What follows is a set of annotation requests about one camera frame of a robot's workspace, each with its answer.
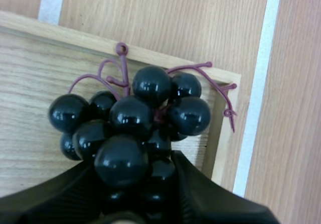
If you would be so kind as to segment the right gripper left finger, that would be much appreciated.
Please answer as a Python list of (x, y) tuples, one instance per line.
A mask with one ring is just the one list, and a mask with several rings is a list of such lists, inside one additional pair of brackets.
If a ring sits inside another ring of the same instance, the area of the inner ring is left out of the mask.
[(109, 188), (81, 162), (42, 183), (1, 198), (1, 223), (90, 223)]

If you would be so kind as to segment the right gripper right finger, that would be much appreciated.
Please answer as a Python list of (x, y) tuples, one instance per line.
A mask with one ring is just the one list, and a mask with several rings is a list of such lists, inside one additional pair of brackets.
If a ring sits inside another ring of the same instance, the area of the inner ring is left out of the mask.
[(279, 223), (269, 208), (211, 181), (181, 151), (172, 151), (182, 223)]

